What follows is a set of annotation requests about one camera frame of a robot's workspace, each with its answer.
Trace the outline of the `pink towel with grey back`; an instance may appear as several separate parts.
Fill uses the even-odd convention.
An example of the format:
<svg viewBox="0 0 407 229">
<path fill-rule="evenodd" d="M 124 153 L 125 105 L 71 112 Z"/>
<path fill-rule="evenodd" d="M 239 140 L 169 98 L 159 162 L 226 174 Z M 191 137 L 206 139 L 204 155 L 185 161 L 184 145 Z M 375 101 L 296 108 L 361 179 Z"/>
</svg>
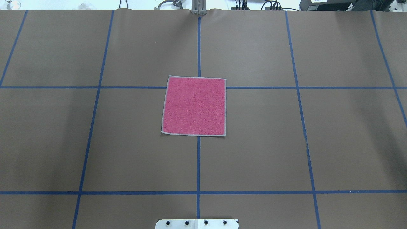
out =
<svg viewBox="0 0 407 229">
<path fill-rule="evenodd" d="M 179 136 L 226 136 L 227 80 L 168 76 L 161 132 Z"/>
</svg>

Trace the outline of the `brown paper table cover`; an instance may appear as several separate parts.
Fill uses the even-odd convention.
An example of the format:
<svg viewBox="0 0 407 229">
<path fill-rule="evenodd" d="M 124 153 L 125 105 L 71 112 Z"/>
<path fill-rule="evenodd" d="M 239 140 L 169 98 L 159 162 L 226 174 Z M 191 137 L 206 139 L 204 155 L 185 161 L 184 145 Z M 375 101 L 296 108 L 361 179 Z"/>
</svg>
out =
<svg viewBox="0 0 407 229">
<path fill-rule="evenodd" d="M 226 136 L 161 132 L 168 76 Z M 406 228 L 406 13 L 2 10 L 1 228 Z"/>
</svg>

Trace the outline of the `aluminium frame post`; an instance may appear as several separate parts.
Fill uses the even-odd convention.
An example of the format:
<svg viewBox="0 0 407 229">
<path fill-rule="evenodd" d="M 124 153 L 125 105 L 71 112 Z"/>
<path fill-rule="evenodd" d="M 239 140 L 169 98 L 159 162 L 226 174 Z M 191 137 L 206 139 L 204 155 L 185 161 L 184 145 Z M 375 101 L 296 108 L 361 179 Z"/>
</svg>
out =
<svg viewBox="0 0 407 229">
<path fill-rule="evenodd" d="M 192 0 L 191 13 L 193 15 L 205 15 L 207 13 L 206 0 Z"/>
</svg>

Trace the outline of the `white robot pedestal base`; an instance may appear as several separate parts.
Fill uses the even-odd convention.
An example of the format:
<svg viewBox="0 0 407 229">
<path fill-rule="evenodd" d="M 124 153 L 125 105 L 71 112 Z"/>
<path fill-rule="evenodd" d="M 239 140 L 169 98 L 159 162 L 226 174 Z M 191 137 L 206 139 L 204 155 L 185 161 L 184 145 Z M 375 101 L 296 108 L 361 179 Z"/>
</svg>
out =
<svg viewBox="0 0 407 229">
<path fill-rule="evenodd" d="M 238 219 L 163 219 L 156 229 L 239 229 Z"/>
</svg>

